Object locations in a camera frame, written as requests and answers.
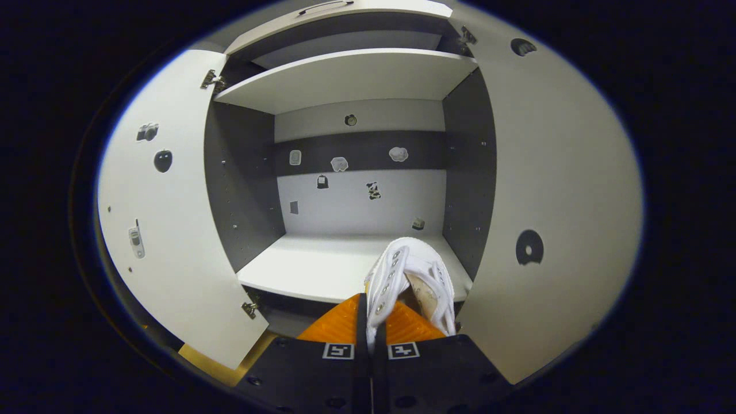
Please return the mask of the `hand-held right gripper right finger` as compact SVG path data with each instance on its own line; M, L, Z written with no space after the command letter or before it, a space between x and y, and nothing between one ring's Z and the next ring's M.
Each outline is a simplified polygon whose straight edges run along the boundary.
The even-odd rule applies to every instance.
M379 325L373 351L375 413L492 413L512 391L469 336L442 336L403 303Z

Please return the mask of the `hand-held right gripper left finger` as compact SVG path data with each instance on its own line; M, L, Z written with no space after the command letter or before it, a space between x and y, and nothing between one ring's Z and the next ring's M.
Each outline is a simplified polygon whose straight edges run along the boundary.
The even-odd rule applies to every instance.
M370 413L366 296L348 307L352 340L276 336L234 390L256 413Z

